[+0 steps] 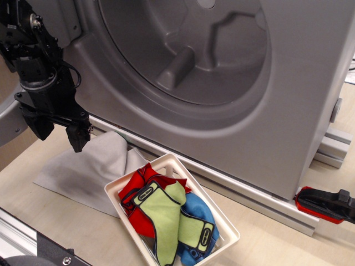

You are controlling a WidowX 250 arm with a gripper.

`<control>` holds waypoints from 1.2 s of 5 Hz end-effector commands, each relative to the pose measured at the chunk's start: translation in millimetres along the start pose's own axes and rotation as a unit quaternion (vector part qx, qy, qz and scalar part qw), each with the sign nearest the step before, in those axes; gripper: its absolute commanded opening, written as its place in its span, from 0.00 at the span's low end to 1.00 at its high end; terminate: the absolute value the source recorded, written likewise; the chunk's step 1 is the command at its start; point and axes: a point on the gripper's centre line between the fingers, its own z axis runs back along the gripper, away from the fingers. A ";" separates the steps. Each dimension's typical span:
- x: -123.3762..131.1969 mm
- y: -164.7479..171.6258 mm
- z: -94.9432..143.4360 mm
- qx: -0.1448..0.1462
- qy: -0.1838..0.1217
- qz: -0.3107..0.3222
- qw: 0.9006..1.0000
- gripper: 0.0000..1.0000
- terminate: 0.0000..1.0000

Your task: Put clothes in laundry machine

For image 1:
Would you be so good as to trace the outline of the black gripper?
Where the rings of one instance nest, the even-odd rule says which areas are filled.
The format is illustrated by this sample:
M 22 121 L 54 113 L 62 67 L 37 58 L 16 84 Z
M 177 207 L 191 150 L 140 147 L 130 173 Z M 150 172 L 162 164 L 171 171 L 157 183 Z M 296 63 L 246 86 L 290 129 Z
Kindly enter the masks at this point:
M 75 100 L 81 83 L 79 72 L 71 65 L 60 65 L 50 71 L 48 79 L 21 81 L 23 91 L 14 98 L 21 104 L 25 122 L 44 141 L 54 130 L 54 124 L 66 126 L 69 142 L 75 153 L 82 152 L 91 138 L 89 114 Z

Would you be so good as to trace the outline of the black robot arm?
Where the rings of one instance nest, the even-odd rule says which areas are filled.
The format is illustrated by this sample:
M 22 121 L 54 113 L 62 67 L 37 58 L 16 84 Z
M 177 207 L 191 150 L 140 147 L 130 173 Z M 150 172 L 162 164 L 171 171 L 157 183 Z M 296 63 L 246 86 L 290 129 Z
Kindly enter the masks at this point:
M 1 103 L 1 145 L 30 128 L 45 140 L 56 124 L 64 126 L 75 152 L 90 141 L 89 113 L 75 100 L 82 78 L 63 59 L 57 38 L 27 1 L 1 1 L 1 56 L 19 84 Z

